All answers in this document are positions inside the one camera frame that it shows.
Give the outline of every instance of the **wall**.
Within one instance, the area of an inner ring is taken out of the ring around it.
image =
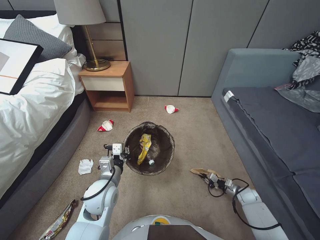
[[[117,0],[100,0],[106,23],[89,26],[97,56],[126,60]],[[53,0],[0,0],[1,10],[55,10]]]
[[[192,0],[121,0],[137,95],[177,96]]]
[[[231,48],[246,48],[267,0],[194,0],[179,96],[211,96]]]
[[[287,48],[320,30],[319,0],[270,0],[249,48]]]

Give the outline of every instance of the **artwork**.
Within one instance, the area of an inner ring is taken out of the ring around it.
[[[0,93],[20,91],[42,50],[36,44],[0,39]]]

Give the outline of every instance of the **black trash bag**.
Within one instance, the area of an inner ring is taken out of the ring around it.
[[[151,134],[151,146],[144,161],[138,165],[138,157],[142,152],[140,146],[141,136]],[[143,122],[134,127],[126,136],[124,146],[130,149],[131,158],[127,165],[136,173],[153,176],[162,173],[169,166],[174,154],[174,140],[166,128],[153,122]]]

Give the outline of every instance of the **nightstand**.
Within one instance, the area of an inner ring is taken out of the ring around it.
[[[98,72],[82,70],[79,77],[94,111],[131,111],[134,91],[130,62],[113,61],[111,67]]]

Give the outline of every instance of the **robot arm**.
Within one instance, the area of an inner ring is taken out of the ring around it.
[[[281,225],[270,212],[267,205],[262,202],[257,191],[248,187],[249,184],[247,184],[245,188],[241,188],[234,183],[234,180],[226,179],[224,181],[214,173],[210,173],[208,175],[208,179],[209,186],[210,184],[211,186],[213,184],[215,187],[223,185],[222,188],[224,193],[233,196],[232,206],[234,212],[240,217],[236,210],[235,198],[238,199],[248,223],[246,223],[241,217],[240,219],[244,224],[251,227],[252,232],[257,240],[288,240],[288,237],[283,231]]]
[[[112,156],[99,160],[101,176],[84,193],[82,208],[77,222],[71,227],[66,240],[109,238],[109,223],[114,206],[118,200],[118,184],[127,154],[122,152],[122,143],[105,145],[112,150]]]

